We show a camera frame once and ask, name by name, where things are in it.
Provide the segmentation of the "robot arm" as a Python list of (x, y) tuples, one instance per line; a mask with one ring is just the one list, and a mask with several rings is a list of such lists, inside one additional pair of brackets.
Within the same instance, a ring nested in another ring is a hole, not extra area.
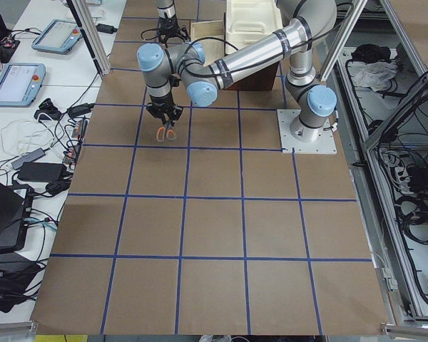
[(208, 107), (219, 90), (285, 58), (290, 60), (285, 87), (301, 108), (290, 132), (304, 143), (319, 138), (335, 111), (337, 97), (327, 86), (315, 83), (312, 49), (333, 30), (337, 5), (334, 1), (277, 1), (276, 5), (285, 19), (282, 28), (211, 64), (206, 64), (203, 47), (196, 41), (169, 48), (146, 43), (138, 49), (138, 64), (151, 99), (146, 109), (162, 122), (157, 141), (175, 139), (173, 126), (183, 112), (172, 95), (178, 84), (185, 86), (193, 105)]
[(160, 43), (168, 45), (170, 38), (179, 38), (183, 42), (190, 40), (187, 28), (179, 26), (174, 0), (156, 0), (158, 26), (156, 36)]

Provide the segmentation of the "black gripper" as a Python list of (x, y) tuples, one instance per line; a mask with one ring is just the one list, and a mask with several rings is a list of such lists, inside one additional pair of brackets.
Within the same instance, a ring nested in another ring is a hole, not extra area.
[(176, 17), (159, 18), (156, 28), (156, 38), (159, 43), (168, 44), (170, 38), (179, 38), (186, 42), (190, 40), (189, 33), (185, 26), (179, 26)]
[(172, 93), (157, 97), (150, 95), (151, 102), (146, 105), (146, 110), (154, 117), (159, 119), (163, 125), (170, 121), (174, 125), (182, 115), (183, 109), (176, 105)]

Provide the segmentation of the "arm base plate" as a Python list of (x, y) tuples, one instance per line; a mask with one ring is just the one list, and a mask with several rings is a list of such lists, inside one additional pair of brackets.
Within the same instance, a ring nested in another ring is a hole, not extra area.
[(277, 121), (282, 153), (336, 155), (330, 119), (321, 128), (308, 128), (300, 122), (301, 110), (278, 109)]

